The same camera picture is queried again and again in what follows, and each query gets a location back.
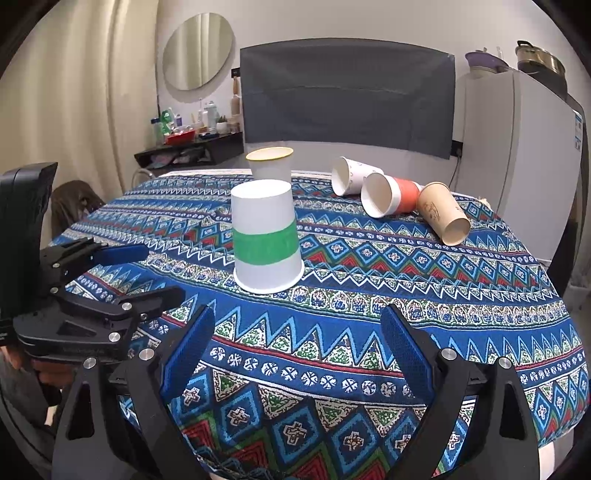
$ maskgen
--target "green band on cup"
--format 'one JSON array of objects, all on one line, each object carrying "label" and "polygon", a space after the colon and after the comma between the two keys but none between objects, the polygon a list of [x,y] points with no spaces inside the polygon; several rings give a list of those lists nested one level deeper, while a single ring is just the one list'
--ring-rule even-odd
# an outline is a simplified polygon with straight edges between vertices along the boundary
[{"label": "green band on cup", "polygon": [[300,246],[295,222],[278,232],[257,235],[232,229],[234,256],[251,265],[270,265],[289,258]]}]

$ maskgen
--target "blue gripper pad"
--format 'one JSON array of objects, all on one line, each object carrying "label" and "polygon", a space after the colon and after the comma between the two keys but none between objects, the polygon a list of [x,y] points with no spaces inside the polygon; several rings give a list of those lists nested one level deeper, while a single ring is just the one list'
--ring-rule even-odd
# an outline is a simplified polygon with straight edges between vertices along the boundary
[{"label": "blue gripper pad", "polygon": [[205,307],[195,310],[185,328],[172,332],[179,332],[183,336],[176,343],[176,348],[170,352],[168,361],[162,366],[160,396],[164,404],[169,404],[173,398],[182,395],[212,338],[214,327],[213,310]]},{"label": "blue gripper pad", "polygon": [[95,262],[106,265],[140,262],[148,258],[149,249],[144,244],[123,245],[121,247],[105,247],[94,254]]},{"label": "blue gripper pad", "polygon": [[[431,404],[435,396],[433,370],[431,363],[429,363],[429,360],[407,330],[407,326],[409,329],[413,327],[407,322],[403,322],[399,318],[399,314],[391,306],[382,310],[380,322],[384,338],[390,350],[392,350],[413,395],[423,400],[425,405]],[[419,336],[422,334],[428,337],[427,332],[420,332],[419,330],[414,332],[415,335],[417,333]]]}]

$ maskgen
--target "round mirror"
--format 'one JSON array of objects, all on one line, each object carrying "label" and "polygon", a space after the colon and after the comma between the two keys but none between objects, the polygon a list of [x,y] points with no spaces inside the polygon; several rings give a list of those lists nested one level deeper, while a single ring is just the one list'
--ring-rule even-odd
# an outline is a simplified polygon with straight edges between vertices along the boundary
[{"label": "round mirror", "polygon": [[178,27],[164,48],[166,80],[179,90],[193,90],[220,71],[232,48],[232,29],[218,14],[199,14]]}]

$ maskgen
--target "white refrigerator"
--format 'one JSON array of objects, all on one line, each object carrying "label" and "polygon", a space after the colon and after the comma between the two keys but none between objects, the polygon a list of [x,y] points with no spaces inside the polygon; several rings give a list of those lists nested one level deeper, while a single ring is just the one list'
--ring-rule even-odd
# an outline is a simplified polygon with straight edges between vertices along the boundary
[{"label": "white refrigerator", "polygon": [[549,265],[573,204],[582,138],[581,116],[532,77],[511,70],[469,79],[454,190],[486,198]]}]

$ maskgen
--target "patterned tablecloth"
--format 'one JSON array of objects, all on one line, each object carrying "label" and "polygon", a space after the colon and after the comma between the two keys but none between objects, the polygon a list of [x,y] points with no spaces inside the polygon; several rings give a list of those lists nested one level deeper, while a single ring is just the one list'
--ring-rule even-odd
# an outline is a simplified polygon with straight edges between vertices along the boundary
[{"label": "patterned tablecloth", "polygon": [[[228,478],[382,479],[425,411],[382,338],[380,311],[390,302],[465,358],[510,358],[540,446],[581,418],[581,341],[544,270],[486,206],[456,197],[472,231],[447,247],[416,215],[371,219],[358,198],[334,197],[328,180],[294,178],[306,270],[288,291],[255,296],[232,276],[230,190],[249,179],[151,180],[58,239],[150,248],[146,261],[98,266],[71,291],[112,301],[164,285],[186,289],[182,307],[141,325],[130,355],[157,346],[198,304],[215,311],[215,335],[170,404],[205,464]],[[133,419],[129,401],[124,410]],[[465,401],[439,472],[456,459],[472,410]]]}]

